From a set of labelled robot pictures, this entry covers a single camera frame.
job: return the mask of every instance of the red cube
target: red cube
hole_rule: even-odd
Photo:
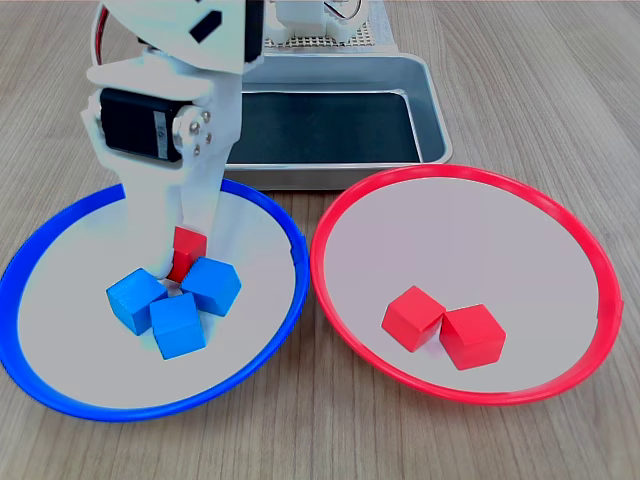
[[[418,287],[411,287],[387,307],[382,328],[415,352],[438,329],[446,309]]]
[[[446,312],[442,319],[440,343],[458,370],[497,362],[506,338],[484,305]]]
[[[176,227],[173,237],[173,268],[167,278],[181,283],[194,262],[207,254],[207,237],[186,228]]]

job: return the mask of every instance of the white plastic bracket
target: white plastic bracket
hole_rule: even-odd
[[[357,3],[356,12],[341,18],[322,0],[273,0],[267,3],[267,38],[283,44],[293,37],[333,38],[338,43],[351,39],[369,16],[368,0]]]

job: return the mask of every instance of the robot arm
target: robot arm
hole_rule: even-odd
[[[149,45],[102,65],[107,12]],[[242,74],[261,62],[264,0],[106,0],[94,29],[97,87],[82,112],[99,162],[120,178],[132,258],[169,273],[177,225],[206,236],[242,126]]]

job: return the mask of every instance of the wooden table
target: wooden table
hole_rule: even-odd
[[[626,309],[607,362],[513,408],[416,393],[354,355],[313,295],[256,375],[188,413],[106,425],[48,410],[0,373],[0,478],[640,478],[640,5],[388,6],[430,65],[452,162],[524,181],[594,232]],[[92,3],[0,2],[0,268],[43,222],[117,179],[80,122]],[[139,53],[115,22],[107,59]],[[311,238],[332,194],[276,194]]]

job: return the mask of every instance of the metal tray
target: metal tray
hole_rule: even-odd
[[[451,157],[429,70],[412,55],[269,54],[243,90],[242,137],[225,176],[260,190],[343,190]]]

